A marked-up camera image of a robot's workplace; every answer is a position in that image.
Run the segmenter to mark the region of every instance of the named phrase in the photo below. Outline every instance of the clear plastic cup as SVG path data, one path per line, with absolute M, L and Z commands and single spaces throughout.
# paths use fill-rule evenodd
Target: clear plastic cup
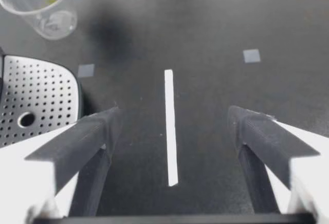
M 77 13 L 71 0 L 0 0 L 0 4 L 7 11 L 20 15 L 49 40 L 64 38 L 77 26 Z

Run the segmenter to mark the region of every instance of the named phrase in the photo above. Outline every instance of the perforated metal panel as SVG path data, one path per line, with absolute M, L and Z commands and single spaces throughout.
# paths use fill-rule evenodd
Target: perforated metal panel
M 79 118 L 79 88 L 66 68 L 5 56 L 0 100 L 0 147 L 46 133 Z

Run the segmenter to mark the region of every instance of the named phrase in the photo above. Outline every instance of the gray tape square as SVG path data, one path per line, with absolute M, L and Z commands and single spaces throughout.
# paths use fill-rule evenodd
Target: gray tape square
M 79 65 L 78 78 L 88 78 L 94 76 L 94 64 Z
M 261 61 L 261 56 L 258 49 L 243 50 L 245 63 L 257 63 Z

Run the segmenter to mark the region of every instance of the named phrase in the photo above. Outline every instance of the floor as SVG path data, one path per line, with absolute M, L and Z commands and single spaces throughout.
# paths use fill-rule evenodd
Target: floor
M 0 10 L 10 54 L 63 64 L 85 112 L 118 105 L 125 122 L 99 215 L 252 213 L 226 129 L 230 105 L 329 136 L 329 0 L 74 0 L 60 41 Z M 243 50 L 261 61 L 245 63 Z M 173 69 L 179 184 L 168 187 L 164 70 Z

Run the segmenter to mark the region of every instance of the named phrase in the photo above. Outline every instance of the white tape stripe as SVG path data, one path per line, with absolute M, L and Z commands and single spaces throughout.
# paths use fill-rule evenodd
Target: white tape stripe
M 174 106 L 174 81 L 173 71 L 164 72 L 164 92 L 166 97 L 166 131 L 167 131 L 167 162 L 168 162 L 168 185 L 178 184 L 177 171 L 177 148 L 175 129 L 175 106 Z

